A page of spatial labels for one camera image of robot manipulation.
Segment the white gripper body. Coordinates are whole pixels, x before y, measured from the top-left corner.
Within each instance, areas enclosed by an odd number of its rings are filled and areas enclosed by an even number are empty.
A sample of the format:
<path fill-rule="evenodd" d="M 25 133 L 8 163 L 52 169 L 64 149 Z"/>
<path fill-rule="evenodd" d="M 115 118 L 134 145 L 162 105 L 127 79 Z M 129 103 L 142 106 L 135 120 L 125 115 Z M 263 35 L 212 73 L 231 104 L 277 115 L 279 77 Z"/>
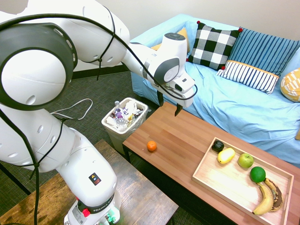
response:
<path fill-rule="evenodd" d="M 193 103 L 195 80 L 186 72 L 165 84 L 167 96 L 183 107 Z"/>

